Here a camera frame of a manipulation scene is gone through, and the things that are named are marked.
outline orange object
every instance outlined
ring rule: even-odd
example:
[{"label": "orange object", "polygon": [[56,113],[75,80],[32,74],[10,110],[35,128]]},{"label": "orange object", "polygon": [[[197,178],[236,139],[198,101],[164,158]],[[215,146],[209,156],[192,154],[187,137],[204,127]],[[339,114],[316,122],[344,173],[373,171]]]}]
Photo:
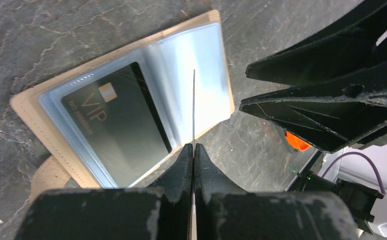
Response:
[{"label": "orange object", "polygon": [[298,151],[303,152],[311,146],[310,144],[304,142],[302,139],[298,138],[297,136],[291,134],[288,131],[285,133],[285,137],[289,145],[291,145],[294,149]]}]

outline black card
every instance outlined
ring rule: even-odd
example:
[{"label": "black card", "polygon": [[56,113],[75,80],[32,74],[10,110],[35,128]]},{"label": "black card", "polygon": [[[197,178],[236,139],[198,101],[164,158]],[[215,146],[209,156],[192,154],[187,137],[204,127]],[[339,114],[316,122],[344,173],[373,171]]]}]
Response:
[{"label": "black card", "polygon": [[137,62],[64,96],[62,104],[118,186],[171,151]]}]

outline stone floor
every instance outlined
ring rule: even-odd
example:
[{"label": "stone floor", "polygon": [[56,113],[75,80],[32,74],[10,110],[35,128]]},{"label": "stone floor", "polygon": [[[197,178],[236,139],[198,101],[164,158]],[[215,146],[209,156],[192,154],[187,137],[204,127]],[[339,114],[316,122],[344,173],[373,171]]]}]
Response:
[{"label": "stone floor", "polygon": [[[248,63],[324,28],[360,0],[0,0],[0,239],[28,208],[30,178],[49,156],[9,106],[12,95],[188,18],[221,13],[234,100],[285,88],[247,79]],[[249,191],[280,191],[310,152],[286,152],[274,127],[236,111],[199,142]],[[146,179],[146,185],[171,164]]]}]

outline beige leather wallet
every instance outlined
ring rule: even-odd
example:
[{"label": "beige leather wallet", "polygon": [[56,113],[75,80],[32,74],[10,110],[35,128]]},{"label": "beige leather wallet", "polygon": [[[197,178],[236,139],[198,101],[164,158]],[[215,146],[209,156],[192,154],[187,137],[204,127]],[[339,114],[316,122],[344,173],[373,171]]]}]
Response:
[{"label": "beige leather wallet", "polygon": [[[39,103],[39,96],[41,94],[73,77],[79,76],[86,71],[119,58],[139,46],[146,45],[147,43],[160,40],[168,35],[211,22],[220,22],[220,13],[217,10],[211,10],[169,29],[133,42],[14,96],[11,99],[12,108],[52,154],[52,157],[46,160],[44,165],[38,169],[38,172],[33,178],[32,188],[36,188],[32,191],[33,194],[36,195],[46,189],[62,188],[69,176],[71,176],[82,188],[100,187],[89,170],[84,166],[69,143],[58,131],[57,127],[41,107]],[[234,103],[230,82],[228,83],[228,86],[231,106],[230,110],[231,113],[233,113]],[[170,155],[174,154],[178,149],[179,148],[173,149]]]}]

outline gold chip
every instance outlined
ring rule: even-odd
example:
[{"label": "gold chip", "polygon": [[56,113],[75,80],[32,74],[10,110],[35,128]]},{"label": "gold chip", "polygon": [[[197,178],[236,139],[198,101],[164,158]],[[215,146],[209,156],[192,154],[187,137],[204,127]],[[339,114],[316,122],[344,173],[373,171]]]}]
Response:
[{"label": "gold chip", "polygon": [[112,87],[112,84],[109,82],[105,85],[102,85],[99,87],[99,91],[105,100],[105,102],[110,102],[111,100],[115,99],[117,97],[117,94],[115,93],[114,87]]}]

